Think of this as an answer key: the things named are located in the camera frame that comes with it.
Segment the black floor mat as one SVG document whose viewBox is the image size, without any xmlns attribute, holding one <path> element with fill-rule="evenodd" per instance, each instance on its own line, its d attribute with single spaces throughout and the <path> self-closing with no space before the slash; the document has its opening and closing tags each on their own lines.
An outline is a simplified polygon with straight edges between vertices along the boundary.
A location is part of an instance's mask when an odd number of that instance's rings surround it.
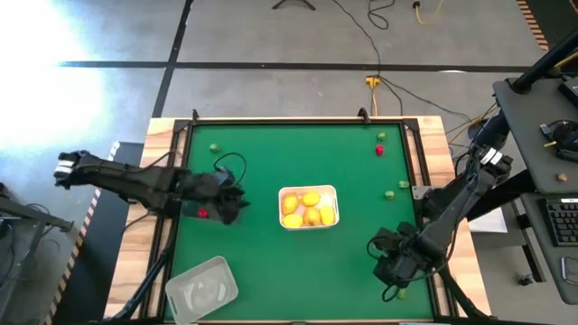
<svg viewBox="0 0 578 325">
<path fill-rule="evenodd" d="M 96 188 L 42 325 L 76 325 L 105 318 L 129 204 Z"/>
</svg>

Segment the black keyboard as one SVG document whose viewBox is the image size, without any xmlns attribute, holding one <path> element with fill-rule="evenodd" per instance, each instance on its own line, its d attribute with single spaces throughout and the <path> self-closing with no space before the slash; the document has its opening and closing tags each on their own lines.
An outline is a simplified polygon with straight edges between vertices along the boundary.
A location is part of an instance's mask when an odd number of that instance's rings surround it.
<svg viewBox="0 0 578 325">
<path fill-rule="evenodd" d="M 545 211 L 554 245 L 578 246 L 578 199 L 547 199 Z"/>
</svg>

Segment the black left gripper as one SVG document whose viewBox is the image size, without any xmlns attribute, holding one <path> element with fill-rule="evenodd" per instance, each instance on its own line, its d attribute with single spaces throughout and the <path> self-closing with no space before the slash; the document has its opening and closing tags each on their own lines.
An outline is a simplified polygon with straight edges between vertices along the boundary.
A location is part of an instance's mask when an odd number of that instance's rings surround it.
<svg viewBox="0 0 578 325">
<path fill-rule="evenodd" d="M 185 214 L 186 218 L 222 221 L 225 225 L 234 223 L 240 210 L 249 206 L 249 202 L 244 199 L 245 191 L 237 184 L 224 185 L 219 188 L 215 199 L 212 202 L 186 201 L 182 204 L 183 211 L 194 211 L 192 214 Z M 205 209 L 209 212 L 208 218 L 200 218 L 198 211 Z"/>
</svg>

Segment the black diagonal support strut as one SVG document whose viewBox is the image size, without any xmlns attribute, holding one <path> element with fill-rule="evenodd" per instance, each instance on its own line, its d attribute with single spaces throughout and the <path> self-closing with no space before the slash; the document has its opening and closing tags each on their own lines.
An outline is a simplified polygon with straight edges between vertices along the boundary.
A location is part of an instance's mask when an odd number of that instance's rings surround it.
<svg viewBox="0 0 578 325">
<path fill-rule="evenodd" d="M 447 266 L 444 266 L 439 275 L 442 278 L 444 287 L 449 290 L 455 301 L 461 306 L 465 314 L 473 319 L 489 319 L 483 311 L 479 310 L 474 303 L 466 296 L 461 287 L 453 279 Z"/>
<path fill-rule="evenodd" d="M 102 320 L 99 325 L 127 325 L 130 322 L 136 308 L 144 300 L 145 294 L 153 287 L 157 275 L 166 266 L 171 252 L 172 245 L 167 245 L 121 311 L 110 318 Z"/>
</svg>

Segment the black metal pole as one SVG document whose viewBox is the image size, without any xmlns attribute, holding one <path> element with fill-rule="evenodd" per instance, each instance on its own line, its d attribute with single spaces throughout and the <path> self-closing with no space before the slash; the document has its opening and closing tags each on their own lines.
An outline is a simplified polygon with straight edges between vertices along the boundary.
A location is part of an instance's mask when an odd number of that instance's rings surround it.
<svg viewBox="0 0 578 325">
<path fill-rule="evenodd" d="M 570 32 L 562 41 L 550 49 L 541 59 L 527 69 L 519 78 L 510 81 L 509 85 L 517 93 L 528 92 L 532 85 L 558 63 L 568 59 L 573 51 L 578 49 L 578 28 Z"/>
</svg>

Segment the black metal stand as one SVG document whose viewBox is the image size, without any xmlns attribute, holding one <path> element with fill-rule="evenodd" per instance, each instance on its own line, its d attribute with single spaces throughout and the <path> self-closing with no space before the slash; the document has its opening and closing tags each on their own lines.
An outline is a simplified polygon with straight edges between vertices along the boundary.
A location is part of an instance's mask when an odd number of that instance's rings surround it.
<svg viewBox="0 0 578 325">
<path fill-rule="evenodd" d="M 38 209 L 17 203 L 8 196 L 5 185 L 0 182 L 0 212 L 7 213 L 13 217 L 28 218 L 42 222 L 45 225 L 59 228 L 62 232 L 68 232 L 73 228 L 73 222 L 53 216 Z"/>
</svg>

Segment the black headset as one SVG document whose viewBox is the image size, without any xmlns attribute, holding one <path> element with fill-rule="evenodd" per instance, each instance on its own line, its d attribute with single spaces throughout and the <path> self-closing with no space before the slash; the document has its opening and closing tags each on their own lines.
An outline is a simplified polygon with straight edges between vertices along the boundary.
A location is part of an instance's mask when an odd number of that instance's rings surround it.
<svg viewBox="0 0 578 325">
<path fill-rule="evenodd" d="M 541 124 L 540 130 L 546 139 L 544 148 L 552 148 L 559 159 L 578 163 L 578 122 L 556 120 Z"/>
</svg>

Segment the white plastic basket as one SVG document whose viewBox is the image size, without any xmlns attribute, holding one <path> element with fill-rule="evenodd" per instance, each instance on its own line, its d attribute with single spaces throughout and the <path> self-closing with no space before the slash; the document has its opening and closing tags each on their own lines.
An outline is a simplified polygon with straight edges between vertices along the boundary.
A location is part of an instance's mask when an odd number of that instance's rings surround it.
<svg viewBox="0 0 578 325">
<path fill-rule="evenodd" d="M 295 213 L 301 214 L 303 216 L 305 210 L 309 207 L 306 207 L 302 204 L 302 195 L 304 195 L 306 192 L 310 192 L 310 191 L 319 192 L 321 195 L 321 200 L 317 205 L 314 206 L 315 208 L 320 210 L 320 208 L 324 207 L 324 206 L 334 207 L 335 217 L 336 217 L 335 224 L 332 226 L 321 225 L 321 226 L 317 226 L 317 227 L 308 227 L 308 226 L 305 226 L 304 224 L 299 228 L 286 228 L 286 227 L 284 227 L 284 225 L 282 223 L 283 217 L 286 216 L 282 212 L 282 200 L 283 200 L 284 195 L 289 194 L 289 193 L 295 193 L 298 196 L 298 198 L 300 200 L 300 205 L 299 205 L 299 208 L 295 211 Z M 278 218 L 279 224 L 287 230 L 317 230 L 317 229 L 332 228 L 332 227 L 336 226 L 340 221 L 339 204 L 338 204 L 338 200 L 337 200 L 337 191 L 331 185 L 284 187 L 278 193 L 278 208 L 279 208 L 279 218 Z"/>
</svg>

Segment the wooden table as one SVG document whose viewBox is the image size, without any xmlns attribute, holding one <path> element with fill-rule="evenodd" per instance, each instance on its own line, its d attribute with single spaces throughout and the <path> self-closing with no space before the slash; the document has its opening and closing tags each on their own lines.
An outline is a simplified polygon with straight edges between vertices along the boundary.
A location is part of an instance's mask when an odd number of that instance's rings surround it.
<svg viewBox="0 0 578 325">
<path fill-rule="evenodd" d="M 399 123 L 406 130 L 410 172 L 420 185 L 426 183 L 442 187 L 454 177 L 450 151 L 446 143 L 443 122 L 439 116 L 402 116 Z M 144 149 L 137 154 L 141 164 L 150 163 L 158 153 L 169 147 L 171 141 L 182 151 L 187 143 L 184 135 L 188 129 L 184 117 L 159 117 L 150 121 Z M 323 123 L 361 126 L 361 117 L 302 116 L 302 117 L 199 117 L 198 125 L 321 125 Z M 107 298 L 105 317 L 117 314 L 130 295 L 144 280 L 145 273 L 160 248 L 167 243 L 171 221 L 137 221 L 144 214 L 139 205 L 129 207 L 127 225 L 123 235 L 117 264 Z M 490 311 L 489 300 L 482 279 L 480 265 L 467 222 L 458 227 L 457 246 L 449 262 L 453 279 L 481 311 Z"/>
</svg>

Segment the clear plastic basket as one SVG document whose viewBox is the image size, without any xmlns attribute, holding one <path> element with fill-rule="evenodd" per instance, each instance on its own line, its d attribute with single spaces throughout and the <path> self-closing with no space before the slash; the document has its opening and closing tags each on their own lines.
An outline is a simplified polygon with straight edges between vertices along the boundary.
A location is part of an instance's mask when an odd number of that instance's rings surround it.
<svg viewBox="0 0 578 325">
<path fill-rule="evenodd" d="M 223 256 L 215 256 L 169 280 L 165 294 L 177 325 L 192 325 L 238 297 L 236 280 Z"/>
</svg>

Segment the grey side desk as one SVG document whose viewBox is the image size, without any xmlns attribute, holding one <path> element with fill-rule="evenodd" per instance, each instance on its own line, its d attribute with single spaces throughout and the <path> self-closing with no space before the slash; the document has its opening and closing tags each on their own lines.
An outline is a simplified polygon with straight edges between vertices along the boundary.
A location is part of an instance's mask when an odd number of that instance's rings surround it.
<svg viewBox="0 0 578 325">
<path fill-rule="evenodd" d="M 511 89 L 510 81 L 497 81 L 492 87 L 536 189 L 548 194 L 578 193 L 578 163 L 559 159 L 553 149 L 544 148 L 546 139 L 540 130 L 541 124 L 556 120 L 578 122 L 578 108 L 559 92 L 559 79 L 540 79 L 521 94 Z M 557 180 L 559 173 L 567 181 Z"/>
<path fill-rule="evenodd" d="M 578 246 L 555 246 L 549 226 L 546 224 L 545 201 L 547 199 L 577 198 L 578 193 L 562 195 L 543 195 L 526 193 L 520 197 L 524 212 L 517 216 L 517 223 L 525 237 L 533 232 L 537 246 L 530 241 L 523 245 L 531 269 L 533 280 L 541 283 L 546 274 L 551 274 L 562 301 L 569 305 L 578 305 L 578 286 L 571 285 L 562 277 L 561 258 L 578 258 Z"/>
</svg>

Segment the black tripod legs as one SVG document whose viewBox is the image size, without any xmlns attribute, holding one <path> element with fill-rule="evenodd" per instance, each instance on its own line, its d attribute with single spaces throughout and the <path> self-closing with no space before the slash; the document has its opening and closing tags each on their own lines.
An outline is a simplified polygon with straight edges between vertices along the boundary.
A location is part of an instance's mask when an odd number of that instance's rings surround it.
<svg viewBox="0 0 578 325">
<path fill-rule="evenodd" d="M 312 11 L 316 11 L 317 8 L 309 1 L 309 0 L 279 0 L 277 3 L 275 3 L 271 9 L 272 10 L 277 10 L 279 9 L 281 6 L 285 5 L 286 3 L 299 3 L 300 5 L 304 5 L 305 7 L 307 7 L 308 9 L 312 10 Z"/>
</svg>

